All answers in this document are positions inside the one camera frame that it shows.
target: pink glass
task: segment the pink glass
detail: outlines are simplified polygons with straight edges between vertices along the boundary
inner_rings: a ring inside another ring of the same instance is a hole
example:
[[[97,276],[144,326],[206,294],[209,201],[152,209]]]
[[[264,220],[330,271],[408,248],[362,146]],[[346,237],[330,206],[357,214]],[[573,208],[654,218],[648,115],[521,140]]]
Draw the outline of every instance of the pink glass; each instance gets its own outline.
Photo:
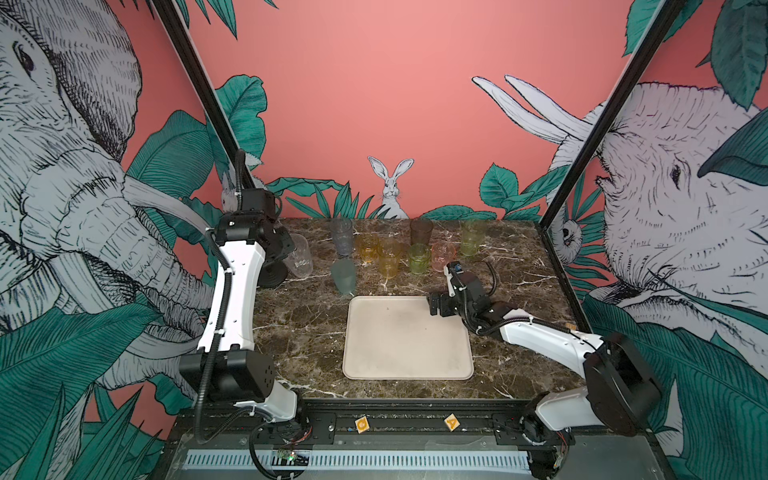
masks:
[[[432,245],[432,269],[442,272],[442,268],[456,258],[456,245],[449,242],[435,242]]]

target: white tray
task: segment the white tray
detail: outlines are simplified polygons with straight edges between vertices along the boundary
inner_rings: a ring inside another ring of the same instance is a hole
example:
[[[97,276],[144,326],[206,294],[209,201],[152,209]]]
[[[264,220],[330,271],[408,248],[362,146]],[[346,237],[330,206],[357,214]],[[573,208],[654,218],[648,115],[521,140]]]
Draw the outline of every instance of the white tray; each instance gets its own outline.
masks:
[[[458,315],[429,315],[424,296],[356,296],[342,370],[360,380],[466,380],[475,367]]]

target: plastic cup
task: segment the plastic cup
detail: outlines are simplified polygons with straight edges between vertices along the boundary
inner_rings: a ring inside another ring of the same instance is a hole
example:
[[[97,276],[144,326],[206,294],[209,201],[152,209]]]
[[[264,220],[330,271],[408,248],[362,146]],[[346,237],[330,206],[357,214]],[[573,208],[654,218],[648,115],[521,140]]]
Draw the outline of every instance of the plastic cup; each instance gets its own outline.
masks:
[[[423,275],[429,269],[429,261],[432,258],[432,251],[424,243],[414,243],[408,249],[408,265],[411,267],[411,273]]]
[[[424,243],[429,245],[432,237],[432,228],[435,224],[429,218],[419,217],[411,220],[411,245]]]
[[[432,245],[432,269],[442,272],[443,267],[456,259],[456,246],[449,242],[435,242]]]
[[[293,275],[299,278],[307,278],[312,275],[312,251],[310,251],[310,243],[306,241],[304,235],[298,233],[290,234],[293,244],[296,245],[296,249],[288,254],[288,257],[283,260],[288,270]]]
[[[357,236],[357,253],[365,263],[379,258],[379,237],[375,233],[361,233]]]
[[[476,255],[485,240],[485,231],[488,229],[488,223],[485,220],[463,220],[462,225],[462,246],[460,251],[465,257]]]
[[[379,241],[379,273],[384,278],[395,278],[400,263],[400,244],[393,237]]]
[[[356,268],[350,258],[340,258],[331,265],[331,277],[342,295],[355,294]]]
[[[336,217],[331,220],[331,238],[336,252],[342,257],[352,255],[355,250],[354,229],[349,218]]]

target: elephant eye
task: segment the elephant eye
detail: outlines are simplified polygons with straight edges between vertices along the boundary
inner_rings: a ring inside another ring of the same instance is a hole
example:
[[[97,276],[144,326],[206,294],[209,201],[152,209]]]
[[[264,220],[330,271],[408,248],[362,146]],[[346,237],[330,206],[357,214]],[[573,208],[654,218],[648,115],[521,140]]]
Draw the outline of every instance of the elephant eye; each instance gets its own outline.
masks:
[[[35,69],[35,63],[32,61],[32,58],[18,42],[13,44],[13,51],[16,53],[16,58],[22,64],[27,75],[31,75],[31,72]]]
[[[677,187],[677,189],[680,189],[680,166],[675,165],[672,167],[672,171],[670,172],[670,177],[672,177],[672,181],[674,182],[674,186]]]

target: table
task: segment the table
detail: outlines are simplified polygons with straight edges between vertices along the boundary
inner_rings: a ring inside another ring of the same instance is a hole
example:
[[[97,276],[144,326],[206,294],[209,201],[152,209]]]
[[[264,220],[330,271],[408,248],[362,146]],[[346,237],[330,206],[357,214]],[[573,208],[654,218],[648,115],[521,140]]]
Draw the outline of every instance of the table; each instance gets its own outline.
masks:
[[[354,220],[357,233],[393,234],[409,243],[410,220]],[[347,306],[351,296],[336,291],[330,267],[339,258],[325,219],[281,219],[307,238],[314,271],[306,279],[289,274],[274,290],[259,289],[253,313],[257,349],[274,358],[278,381],[307,397],[357,399],[529,399],[545,390],[584,385],[560,364],[531,350],[470,334],[475,374],[467,380],[351,380],[342,373]],[[432,241],[459,240],[458,222],[435,222]],[[376,265],[356,254],[359,295],[426,295],[444,290],[445,277],[432,270],[408,271],[403,256],[398,276],[385,280]],[[490,288],[490,260],[501,277],[494,300],[508,302],[555,323],[575,323],[547,253],[531,222],[489,222],[480,252],[459,257]]]

